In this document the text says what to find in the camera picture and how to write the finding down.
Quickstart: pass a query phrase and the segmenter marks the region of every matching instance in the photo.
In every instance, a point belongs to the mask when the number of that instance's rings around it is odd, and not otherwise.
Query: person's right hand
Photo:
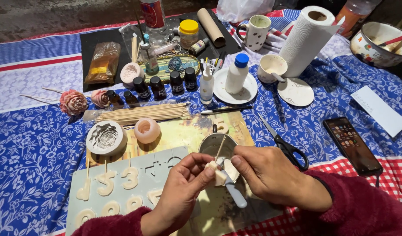
[[[332,206],[326,188],[298,171],[277,147],[236,146],[231,163],[256,196],[274,204],[323,212]]]

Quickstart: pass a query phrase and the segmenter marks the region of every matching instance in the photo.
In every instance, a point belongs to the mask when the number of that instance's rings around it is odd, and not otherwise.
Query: red spatula
[[[387,46],[387,45],[389,45],[389,44],[391,44],[391,43],[399,42],[399,41],[402,41],[402,36],[399,36],[399,37],[397,37],[396,39],[392,39],[392,40],[386,41],[386,42],[384,42],[384,43],[382,43],[382,44],[379,44],[379,46],[385,47],[385,46]]]

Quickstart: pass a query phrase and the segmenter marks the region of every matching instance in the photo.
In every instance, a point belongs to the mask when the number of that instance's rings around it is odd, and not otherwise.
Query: oval tray
[[[170,83],[170,76],[169,76],[170,72],[166,73],[166,70],[169,70],[172,72],[172,70],[169,69],[169,61],[174,57],[180,57],[183,65],[187,62],[192,62],[193,65],[196,65],[196,66],[191,66],[191,67],[193,67],[195,69],[195,74],[198,75],[201,64],[198,61],[198,59],[192,55],[183,54],[183,55],[176,55],[176,56],[157,57],[159,71],[156,73],[150,73],[150,74],[145,73],[145,78],[144,78],[145,82],[147,84],[149,84],[151,77],[158,76],[158,77],[160,77],[160,79],[162,80],[163,83]],[[138,64],[141,66],[141,68],[143,68],[143,70],[145,72],[146,65],[143,62],[140,62]],[[185,75],[185,72],[179,71],[179,73],[180,73],[180,76],[183,78],[183,76]]]

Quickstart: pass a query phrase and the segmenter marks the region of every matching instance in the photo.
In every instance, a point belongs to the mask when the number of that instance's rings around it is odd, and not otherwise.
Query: white mug
[[[236,34],[243,41],[247,48],[256,52],[262,48],[268,34],[271,20],[263,15],[254,15],[250,18],[249,24],[240,24]],[[239,30],[246,28],[246,36],[242,37]]]
[[[259,60],[259,67],[257,71],[258,79],[262,83],[280,83],[287,82],[281,78],[281,75],[287,72],[287,62],[280,56],[274,54],[267,54]]]

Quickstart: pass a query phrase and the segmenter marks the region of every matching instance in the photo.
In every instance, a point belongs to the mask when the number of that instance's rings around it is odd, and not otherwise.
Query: white plate
[[[256,93],[258,92],[258,84],[256,79],[251,75],[247,74],[245,83],[243,84],[243,89],[237,94],[229,94],[224,85],[226,84],[228,68],[221,69],[214,75],[214,94],[223,102],[229,104],[243,104],[252,100]]]
[[[287,83],[278,83],[278,94],[288,104],[304,107],[313,102],[312,87],[299,78],[287,78]]]

